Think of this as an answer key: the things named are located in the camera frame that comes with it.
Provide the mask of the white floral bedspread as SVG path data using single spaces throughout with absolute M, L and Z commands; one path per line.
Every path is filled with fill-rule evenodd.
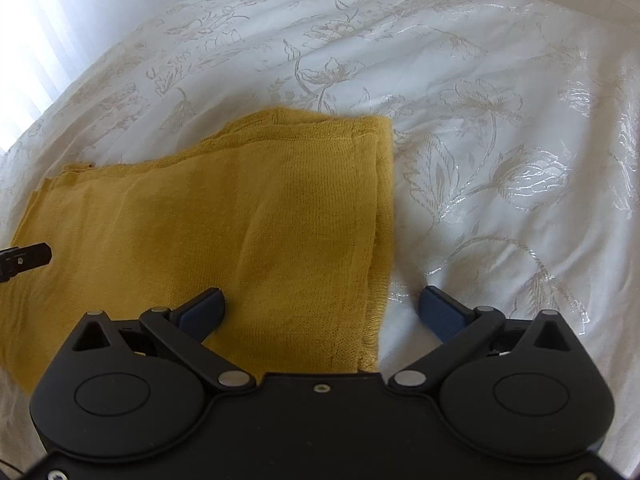
M 558 310 L 608 381 L 602 446 L 639 465 L 639 1 L 178 0 L 1 154 L 1 236 L 69 162 L 141 162 L 271 105 L 394 125 L 391 373 L 431 350 L 416 295 Z

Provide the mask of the mustard yellow knit sweater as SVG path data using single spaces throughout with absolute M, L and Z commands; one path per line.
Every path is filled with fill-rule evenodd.
M 13 241 L 52 259 L 1 289 L 1 365 L 32 391 L 89 311 L 217 287 L 206 346 L 250 374 L 372 372 L 394 254 L 393 128 L 278 107 L 137 165 L 67 166 Z

